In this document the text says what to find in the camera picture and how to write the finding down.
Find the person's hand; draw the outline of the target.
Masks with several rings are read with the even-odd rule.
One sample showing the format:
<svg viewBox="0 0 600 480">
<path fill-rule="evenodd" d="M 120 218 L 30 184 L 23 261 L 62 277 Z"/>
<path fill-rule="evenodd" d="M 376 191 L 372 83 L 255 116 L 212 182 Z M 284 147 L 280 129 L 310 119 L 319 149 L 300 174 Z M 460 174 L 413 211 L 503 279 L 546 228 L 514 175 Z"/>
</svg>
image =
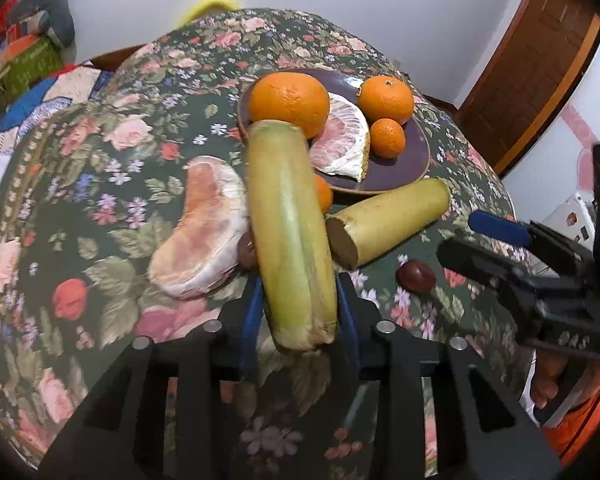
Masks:
<svg viewBox="0 0 600 480">
<path fill-rule="evenodd" d="M 549 400 L 558 393 L 557 378 L 562 374 L 568 356 L 548 350 L 536 350 L 535 371 L 531 381 L 530 398 L 538 408 L 545 408 Z M 600 361 L 588 363 L 584 374 L 584 386 L 575 406 L 585 403 L 600 390 Z"/>
</svg>

